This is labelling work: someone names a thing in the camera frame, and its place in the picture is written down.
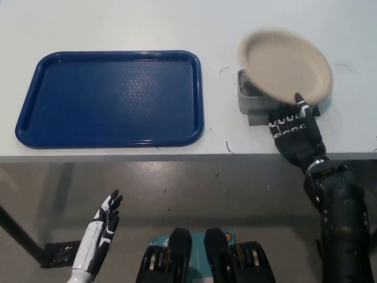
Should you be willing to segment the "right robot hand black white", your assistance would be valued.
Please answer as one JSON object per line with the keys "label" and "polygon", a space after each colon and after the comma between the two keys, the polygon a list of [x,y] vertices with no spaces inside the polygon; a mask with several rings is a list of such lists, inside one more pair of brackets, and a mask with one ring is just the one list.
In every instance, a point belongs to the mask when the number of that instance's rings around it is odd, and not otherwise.
{"label": "right robot hand black white", "polygon": [[306,173],[328,158],[312,109],[300,93],[295,94],[295,101],[270,111],[268,126],[280,154]]}

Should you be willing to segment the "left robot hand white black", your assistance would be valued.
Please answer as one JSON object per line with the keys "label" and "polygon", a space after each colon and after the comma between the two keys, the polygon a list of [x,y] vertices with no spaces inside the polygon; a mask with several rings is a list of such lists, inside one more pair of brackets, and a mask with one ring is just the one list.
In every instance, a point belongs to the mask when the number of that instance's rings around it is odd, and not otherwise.
{"label": "left robot hand white black", "polygon": [[117,229],[120,220],[117,209],[122,199],[117,189],[113,191],[88,224],[72,266],[72,277],[82,278],[83,282],[94,281]]}

